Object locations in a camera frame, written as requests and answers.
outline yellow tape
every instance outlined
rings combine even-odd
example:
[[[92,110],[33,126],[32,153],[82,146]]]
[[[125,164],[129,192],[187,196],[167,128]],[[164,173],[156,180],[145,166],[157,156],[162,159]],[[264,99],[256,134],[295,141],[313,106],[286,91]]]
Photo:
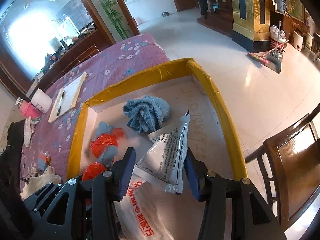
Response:
[[[70,179],[79,175],[82,141],[89,107],[110,101],[113,98],[117,98],[121,95],[125,95],[144,87],[189,75],[193,75],[202,84],[214,109],[217,111],[229,152],[234,179],[239,180],[243,177],[247,177],[247,171],[236,129],[233,126],[232,119],[217,87],[212,82],[210,76],[206,74],[206,72],[197,63],[195,63],[193,59],[183,58],[165,62],[135,73],[131,77],[107,87],[86,101],[82,106],[72,140],[67,178]]]

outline tile floor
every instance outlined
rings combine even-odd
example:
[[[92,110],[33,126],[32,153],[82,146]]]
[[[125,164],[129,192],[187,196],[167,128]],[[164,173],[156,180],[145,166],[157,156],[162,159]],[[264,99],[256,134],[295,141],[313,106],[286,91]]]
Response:
[[[196,22],[200,12],[191,9],[139,25],[150,33],[170,60],[193,57],[211,76],[228,107],[242,144],[243,154],[310,113],[320,101],[319,62],[312,53],[285,49],[282,71],[276,74],[247,57],[247,51],[220,33]],[[320,133],[320,116],[314,120]],[[248,177],[265,197],[257,161],[247,164]],[[299,239],[320,206],[320,196],[286,231],[289,240]]]

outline metal screw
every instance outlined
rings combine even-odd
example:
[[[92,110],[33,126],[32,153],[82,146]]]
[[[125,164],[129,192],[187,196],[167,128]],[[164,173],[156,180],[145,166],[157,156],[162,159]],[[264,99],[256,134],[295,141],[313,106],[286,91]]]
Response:
[[[249,180],[248,178],[243,178],[242,179],[242,183],[246,184],[246,185],[249,185],[251,183],[251,180]]]
[[[69,180],[68,180],[68,184],[69,184],[69,185],[73,185],[73,184],[75,184],[76,182],[77,182],[76,179],[69,179]]]
[[[208,171],[207,176],[210,178],[214,178],[217,174],[214,171]]]
[[[103,174],[103,177],[110,177],[112,175],[111,171],[105,171]]]

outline clipboard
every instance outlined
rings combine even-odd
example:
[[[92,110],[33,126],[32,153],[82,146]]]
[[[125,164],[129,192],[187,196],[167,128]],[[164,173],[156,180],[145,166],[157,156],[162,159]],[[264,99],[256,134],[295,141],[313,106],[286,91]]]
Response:
[[[53,107],[51,109],[51,113],[48,119],[49,123],[54,122],[57,120],[60,116],[65,114],[67,111],[72,109],[76,106],[80,90],[82,87],[82,84],[87,76],[86,72],[83,72],[81,76],[79,76],[77,79],[73,80],[70,84],[68,84],[66,87],[63,87],[59,90],[59,93],[57,95],[56,101],[53,104]],[[61,110],[60,114],[57,116],[57,111],[59,107],[59,101],[61,98],[61,95],[64,91],[63,100],[61,103]]]

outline black column base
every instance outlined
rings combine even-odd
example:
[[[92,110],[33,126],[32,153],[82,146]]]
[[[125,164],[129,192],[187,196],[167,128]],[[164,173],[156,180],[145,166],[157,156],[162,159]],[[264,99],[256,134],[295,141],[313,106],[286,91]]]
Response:
[[[252,41],[236,31],[232,31],[232,40],[251,53],[270,50],[270,40]]]

